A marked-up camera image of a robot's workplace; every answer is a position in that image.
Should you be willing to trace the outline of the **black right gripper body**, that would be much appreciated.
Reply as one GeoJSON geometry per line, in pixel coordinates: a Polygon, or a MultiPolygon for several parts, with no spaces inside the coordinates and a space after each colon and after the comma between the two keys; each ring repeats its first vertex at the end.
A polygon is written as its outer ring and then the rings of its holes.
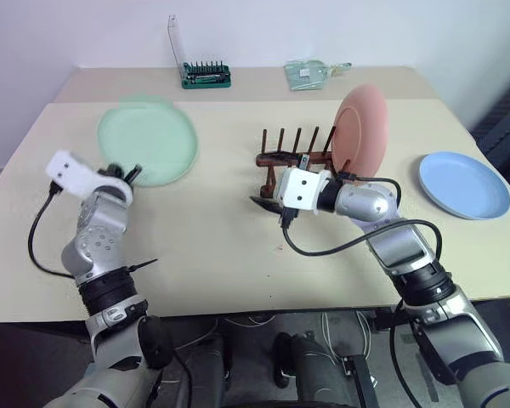
{"type": "Polygon", "coordinates": [[[281,214],[289,208],[309,210],[311,208],[311,175],[306,170],[309,155],[302,155],[297,167],[288,167],[281,174],[274,198],[281,206],[281,214]]]}

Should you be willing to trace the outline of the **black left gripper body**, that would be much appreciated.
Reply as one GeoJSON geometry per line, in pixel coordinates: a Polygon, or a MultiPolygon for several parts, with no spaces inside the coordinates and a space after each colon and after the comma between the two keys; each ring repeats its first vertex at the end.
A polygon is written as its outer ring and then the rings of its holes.
{"type": "Polygon", "coordinates": [[[115,179],[120,179],[131,186],[135,179],[135,169],[133,168],[129,173],[124,173],[121,167],[108,167],[106,168],[106,175],[115,179]]]}

